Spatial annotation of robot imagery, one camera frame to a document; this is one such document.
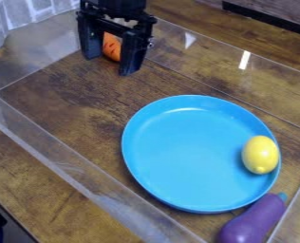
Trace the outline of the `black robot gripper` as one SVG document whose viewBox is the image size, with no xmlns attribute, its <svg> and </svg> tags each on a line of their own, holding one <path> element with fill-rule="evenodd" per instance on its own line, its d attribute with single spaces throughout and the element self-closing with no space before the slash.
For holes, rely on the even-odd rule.
<svg viewBox="0 0 300 243">
<path fill-rule="evenodd" d="M 117 74 L 128 76 L 140 69 L 151 37 L 144 35 L 152 31 L 156 18 L 145 11 L 145 0 L 80 0 L 76 12 L 80 50 L 87 60 L 101 55 L 101 38 L 99 31 L 121 35 L 120 61 Z M 112 19 L 135 21 L 127 31 Z"/>
</svg>

